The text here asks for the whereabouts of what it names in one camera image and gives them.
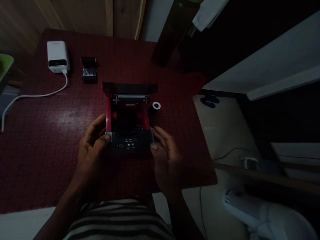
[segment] tile floor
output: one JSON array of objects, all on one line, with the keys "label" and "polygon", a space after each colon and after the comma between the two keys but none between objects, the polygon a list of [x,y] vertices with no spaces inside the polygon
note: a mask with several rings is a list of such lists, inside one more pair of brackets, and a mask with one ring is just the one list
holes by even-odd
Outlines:
[{"label": "tile floor", "polygon": [[[256,150],[254,139],[235,99],[219,98],[220,103],[212,109],[200,102],[201,97],[196,95],[194,102],[211,158],[221,157],[236,147]],[[255,154],[235,150],[219,161],[239,165],[239,156],[255,157]],[[208,239],[246,239],[244,225],[225,210],[222,202],[225,191],[231,187],[241,186],[242,181],[221,170],[216,170],[216,173],[218,184],[202,188],[203,219]],[[185,189],[183,196],[193,218],[204,233],[199,188]],[[155,193],[153,198],[157,212],[167,223],[170,223],[169,209],[163,194]],[[32,239],[53,210],[54,208],[46,208],[0,215],[0,238]]]}]

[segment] person's left hand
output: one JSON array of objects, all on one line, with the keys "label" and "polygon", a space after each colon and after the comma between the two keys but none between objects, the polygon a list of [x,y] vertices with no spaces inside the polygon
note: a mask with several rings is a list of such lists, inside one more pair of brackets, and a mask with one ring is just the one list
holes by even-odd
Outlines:
[{"label": "person's left hand", "polygon": [[76,172],[73,182],[76,186],[88,186],[98,176],[102,150],[110,142],[110,135],[99,137],[101,126],[106,121],[106,114],[101,114],[91,122],[80,140]]}]

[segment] red patterned tablecloth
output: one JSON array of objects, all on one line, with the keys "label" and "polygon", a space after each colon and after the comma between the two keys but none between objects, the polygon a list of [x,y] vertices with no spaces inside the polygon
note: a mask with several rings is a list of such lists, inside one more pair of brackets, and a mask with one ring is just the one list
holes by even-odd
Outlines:
[{"label": "red patterned tablecloth", "polygon": [[[63,40],[68,46],[70,83],[54,96],[13,104],[0,139],[0,213],[57,204],[74,174],[81,136],[105,111],[101,80],[158,83],[152,100],[161,103],[161,110],[154,121],[175,137],[183,153],[184,187],[217,183],[192,99],[202,88],[199,75],[182,75],[152,64],[155,43],[50,29],[42,35],[20,94],[46,94],[64,85],[64,76],[48,68],[46,42],[52,40]],[[82,56],[96,57],[98,84],[82,82]],[[100,198],[158,192],[153,167],[152,157],[103,159]]]}]

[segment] printer control panel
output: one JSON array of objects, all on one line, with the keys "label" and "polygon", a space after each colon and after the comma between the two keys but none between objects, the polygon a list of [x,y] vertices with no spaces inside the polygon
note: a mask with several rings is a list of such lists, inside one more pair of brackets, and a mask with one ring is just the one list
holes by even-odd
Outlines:
[{"label": "printer control panel", "polygon": [[137,131],[130,136],[119,136],[112,132],[111,151],[116,154],[146,151],[152,142],[152,130]]}]

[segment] printer lid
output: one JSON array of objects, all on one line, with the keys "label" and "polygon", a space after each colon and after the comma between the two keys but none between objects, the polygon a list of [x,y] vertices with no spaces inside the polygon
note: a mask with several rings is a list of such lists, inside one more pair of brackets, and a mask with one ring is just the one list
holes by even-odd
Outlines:
[{"label": "printer lid", "polygon": [[117,95],[150,95],[158,91],[158,84],[126,84],[102,82],[102,88],[105,95],[112,98]]}]

